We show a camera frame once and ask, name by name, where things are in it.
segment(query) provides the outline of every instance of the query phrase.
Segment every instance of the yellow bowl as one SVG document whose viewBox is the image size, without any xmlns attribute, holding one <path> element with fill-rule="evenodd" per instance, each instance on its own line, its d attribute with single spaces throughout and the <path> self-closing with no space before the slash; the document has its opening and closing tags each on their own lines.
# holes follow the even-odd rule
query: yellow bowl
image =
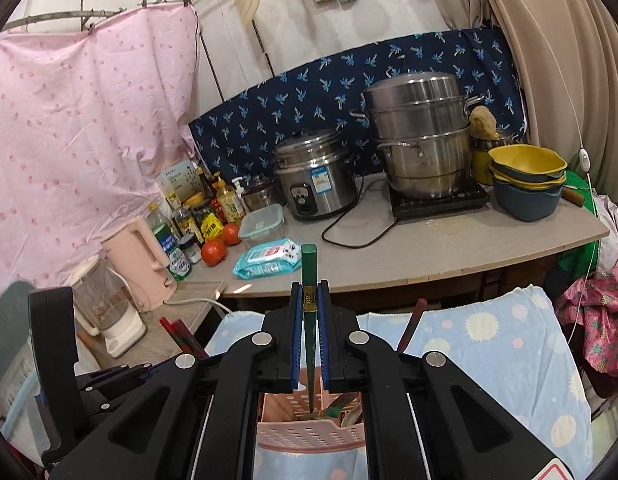
<svg viewBox="0 0 618 480">
<path fill-rule="evenodd" d="M 560 155 L 548 148 L 531 144 L 512 144 L 489 150 L 489 156 L 502 166 L 532 175 L 556 173 L 567 167 Z"/>
<path fill-rule="evenodd" d="M 513 184 L 513 186 L 519 187 L 521 189 L 528 189 L 529 191 L 544 191 L 545 189 L 560 186 L 567 182 L 566 174 L 555 180 L 549 180 L 548 182 L 524 182 L 522 180 L 517 180 L 508 175 L 500 173 L 497 170 L 494 170 L 491 165 L 489 165 L 489 171 L 493 175 L 493 178 L 496 178 L 500 182 L 505 182 L 506 184 Z"/>
</svg>

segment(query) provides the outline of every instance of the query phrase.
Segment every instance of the chopsticks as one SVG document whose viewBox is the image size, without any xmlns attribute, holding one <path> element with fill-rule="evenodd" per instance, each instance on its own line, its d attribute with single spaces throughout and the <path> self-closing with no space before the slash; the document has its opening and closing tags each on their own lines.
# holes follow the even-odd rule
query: chopsticks
<svg viewBox="0 0 618 480">
<path fill-rule="evenodd" d="M 178 345 L 180 350 L 192 354 L 196 359 L 206 359 L 209 354 L 205 352 L 200 343 L 196 340 L 193 334 L 189 331 L 182 319 L 177 319 L 174 322 L 169 322 L 166 317 L 160 318 L 160 324 L 171 336 L 174 343 Z"/>
<path fill-rule="evenodd" d="M 426 307 L 427 300 L 420 298 L 416 303 L 416 308 L 414 308 L 413 312 L 411 313 L 409 322 L 404 328 L 403 336 L 400 338 L 400 342 L 398 343 L 397 351 L 399 354 L 402 354 L 407 349 L 407 346 L 409 346 L 409 342 L 411 341 L 414 332 L 416 332 L 416 328 L 418 326 L 418 323 L 420 322 L 422 314 L 424 314 L 425 312 Z"/>
</svg>

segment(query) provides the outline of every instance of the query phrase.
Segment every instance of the wet wipes package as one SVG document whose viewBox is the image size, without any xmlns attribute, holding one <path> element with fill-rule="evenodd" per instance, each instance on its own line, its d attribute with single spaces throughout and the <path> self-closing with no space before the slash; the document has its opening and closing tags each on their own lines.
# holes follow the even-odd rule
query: wet wipes package
<svg viewBox="0 0 618 480">
<path fill-rule="evenodd" d="M 233 273 L 243 280 L 294 272 L 301 264 L 300 244 L 289 238 L 256 245 L 244 253 Z"/>
</svg>

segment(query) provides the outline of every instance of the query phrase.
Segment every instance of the utensil holder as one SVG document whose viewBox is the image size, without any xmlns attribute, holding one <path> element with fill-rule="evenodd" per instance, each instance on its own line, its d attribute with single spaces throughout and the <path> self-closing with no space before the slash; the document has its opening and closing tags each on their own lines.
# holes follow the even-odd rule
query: utensil holder
<svg viewBox="0 0 618 480">
<path fill-rule="evenodd" d="M 334 420 L 295 420 L 309 413 L 307 369 L 300 370 L 299 384 L 304 386 L 293 394 L 265 394 L 262 418 L 258 422 L 257 442 L 260 447 L 293 453 L 326 453 L 355 449 L 365 445 L 364 423 L 340 428 Z M 327 408 L 338 397 L 323 388 L 320 367 L 315 370 L 314 409 Z M 359 398 L 346 406 L 349 412 L 359 404 Z"/>
</svg>

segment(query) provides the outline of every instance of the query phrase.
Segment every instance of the pink polka dot fabric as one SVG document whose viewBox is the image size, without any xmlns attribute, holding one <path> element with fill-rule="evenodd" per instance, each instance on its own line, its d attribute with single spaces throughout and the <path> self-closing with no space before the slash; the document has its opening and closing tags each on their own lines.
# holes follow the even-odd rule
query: pink polka dot fabric
<svg viewBox="0 0 618 480">
<path fill-rule="evenodd" d="M 0 291 L 62 284 L 159 195 L 193 149 L 195 31 L 191 6 L 163 4 L 89 33 L 0 35 Z"/>
</svg>

